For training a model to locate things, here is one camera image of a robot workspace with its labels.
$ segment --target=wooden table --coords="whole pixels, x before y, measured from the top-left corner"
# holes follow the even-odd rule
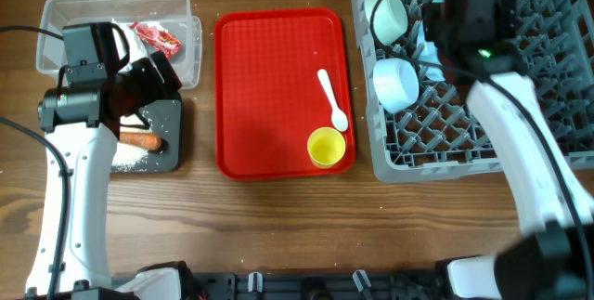
[[[184,259],[194,271],[388,271],[485,254],[519,237],[502,174],[385,185],[373,175],[361,56],[350,0],[191,0],[202,20],[200,84],[182,92],[184,153],[163,175],[112,176],[108,254],[115,275]],[[39,25],[45,0],[0,0],[0,25]],[[329,7],[344,23],[357,159],[340,176],[233,182],[214,162],[213,26],[239,10]],[[0,115],[39,130],[36,107],[54,81],[34,68],[37,35],[0,35]],[[45,150],[0,126],[0,296],[24,291],[45,196]],[[594,172],[580,172],[594,187]]]

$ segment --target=red plastic tray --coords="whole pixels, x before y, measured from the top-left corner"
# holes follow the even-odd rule
[[[332,127],[317,79],[326,69],[349,119],[346,153],[315,167],[307,139]],[[214,29],[216,162],[235,180],[340,173],[355,161],[355,137],[340,18],[327,8],[239,12]]]

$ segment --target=white bowl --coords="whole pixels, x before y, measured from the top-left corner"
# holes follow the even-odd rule
[[[378,0],[365,0],[365,15],[371,23],[371,12]],[[407,32],[408,17],[405,6],[400,0],[382,0],[373,18],[373,30],[378,40],[388,46]]]
[[[394,114],[419,98],[415,68],[403,59],[382,59],[373,67],[373,87],[380,104]]]

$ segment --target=red package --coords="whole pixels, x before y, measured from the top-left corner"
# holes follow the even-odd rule
[[[140,22],[135,22],[130,25],[130,28],[138,34],[140,40],[155,46],[158,50],[165,53],[165,57],[170,59],[175,53],[179,51],[182,43],[170,35],[160,24],[143,25]]]

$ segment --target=white spoon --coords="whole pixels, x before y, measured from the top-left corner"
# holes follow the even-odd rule
[[[328,72],[325,69],[318,70],[317,78],[322,84],[324,92],[326,92],[326,97],[328,97],[330,106],[332,106],[332,124],[334,125],[334,128],[344,132],[349,127],[349,120],[346,118],[346,114],[344,114],[344,112],[338,108],[336,98],[334,97],[334,91],[332,91],[332,83],[330,82]]]

